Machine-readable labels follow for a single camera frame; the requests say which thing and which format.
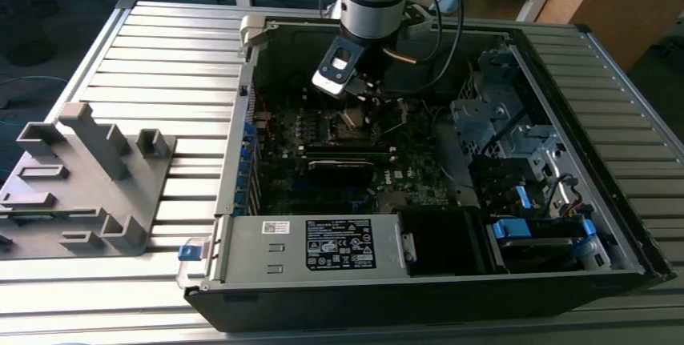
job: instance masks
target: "blue latch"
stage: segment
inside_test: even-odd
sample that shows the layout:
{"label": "blue latch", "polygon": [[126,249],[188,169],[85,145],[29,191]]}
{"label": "blue latch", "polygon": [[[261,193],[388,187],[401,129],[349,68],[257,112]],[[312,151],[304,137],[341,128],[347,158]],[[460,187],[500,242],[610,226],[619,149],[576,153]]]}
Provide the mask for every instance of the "blue latch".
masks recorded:
{"label": "blue latch", "polygon": [[520,204],[522,204],[522,207],[524,209],[530,209],[531,208],[531,203],[530,203],[530,199],[528,197],[526,196],[526,191],[524,191],[524,187],[515,187],[515,190],[516,190],[516,194],[520,196]]}
{"label": "blue latch", "polygon": [[180,261],[200,261],[201,260],[201,247],[194,245],[181,245],[178,248]]}
{"label": "blue latch", "polygon": [[531,237],[524,219],[499,219],[491,227],[496,239],[528,239]]}
{"label": "blue latch", "polygon": [[590,219],[584,219],[580,222],[580,226],[584,228],[586,236],[590,237],[595,234],[595,226],[594,223],[590,221]]}

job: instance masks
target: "blue tab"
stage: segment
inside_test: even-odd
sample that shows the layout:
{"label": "blue tab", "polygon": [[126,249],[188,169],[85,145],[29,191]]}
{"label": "blue tab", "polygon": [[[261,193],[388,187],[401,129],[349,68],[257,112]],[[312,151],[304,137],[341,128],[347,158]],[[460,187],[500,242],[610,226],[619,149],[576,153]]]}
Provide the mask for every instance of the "blue tab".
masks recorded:
{"label": "blue tab", "polygon": [[242,204],[245,200],[244,193],[241,191],[234,192],[234,203]]}
{"label": "blue tab", "polygon": [[584,228],[586,236],[591,236],[595,234],[595,226],[590,219],[584,219],[580,222],[580,226]]}
{"label": "blue tab", "polygon": [[246,177],[238,176],[236,181],[237,187],[245,189],[246,188]]}
{"label": "blue tab", "polygon": [[516,194],[520,196],[520,203],[524,209],[531,208],[530,199],[526,197],[524,187],[515,187]]}
{"label": "blue tab", "polygon": [[492,228],[496,239],[528,239],[531,237],[524,219],[499,219]]}
{"label": "blue tab", "polygon": [[256,126],[249,123],[244,123],[244,136],[253,136],[256,134]]}
{"label": "blue tab", "polygon": [[494,228],[494,237],[496,239],[502,239],[504,237],[504,232],[503,232],[503,226],[499,224],[500,221],[498,221],[496,223],[494,223],[494,225],[491,225],[491,227]]}
{"label": "blue tab", "polygon": [[194,245],[181,245],[178,248],[180,261],[200,261],[201,260],[201,247]]}

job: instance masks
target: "floor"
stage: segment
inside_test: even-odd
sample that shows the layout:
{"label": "floor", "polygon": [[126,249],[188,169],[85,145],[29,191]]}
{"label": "floor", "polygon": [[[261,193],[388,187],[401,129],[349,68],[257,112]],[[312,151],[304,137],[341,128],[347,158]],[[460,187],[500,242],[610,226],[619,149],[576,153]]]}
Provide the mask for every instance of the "floor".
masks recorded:
{"label": "floor", "polygon": [[[6,76],[49,75],[69,78],[88,50],[97,32],[109,16],[117,0],[55,0],[58,11],[42,19],[47,37],[57,45],[55,57],[38,66],[18,68],[9,65],[0,56],[0,80]],[[145,0],[216,4],[216,0]],[[259,6],[317,8],[317,0],[254,0]],[[233,4],[233,0],[220,0]],[[682,53],[663,58],[657,50],[650,50],[629,72],[629,77],[643,92],[646,99],[659,112],[671,130],[684,136],[684,118],[681,105],[675,99],[684,99]],[[0,96],[11,98],[11,102],[0,109],[0,182],[13,168],[21,150],[13,143],[27,121],[39,121],[61,93],[62,84],[57,81],[18,81],[0,86]]]}

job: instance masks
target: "warning label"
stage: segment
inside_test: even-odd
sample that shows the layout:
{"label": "warning label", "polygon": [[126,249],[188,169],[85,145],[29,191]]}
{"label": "warning label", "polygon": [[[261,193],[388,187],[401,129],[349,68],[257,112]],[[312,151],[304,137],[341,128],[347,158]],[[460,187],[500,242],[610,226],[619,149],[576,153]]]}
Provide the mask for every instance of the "warning label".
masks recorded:
{"label": "warning label", "polygon": [[311,271],[375,268],[369,219],[307,221],[307,268]]}

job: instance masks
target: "robotic arm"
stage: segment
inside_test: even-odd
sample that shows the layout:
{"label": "robotic arm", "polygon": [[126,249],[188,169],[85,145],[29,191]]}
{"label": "robotic arm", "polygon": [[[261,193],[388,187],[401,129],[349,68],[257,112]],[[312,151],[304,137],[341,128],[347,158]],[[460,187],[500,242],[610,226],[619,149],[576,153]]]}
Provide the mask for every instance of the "robotic arm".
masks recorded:
{"label": "robotic arm", "polygon": [[[455,0],[443,3],[455,9]],[[324,93],[341,98],[377,88],[391,63],[383,50],[396,44],[403,10],[404,0],[339,0],[339,35],[312,76]]]}

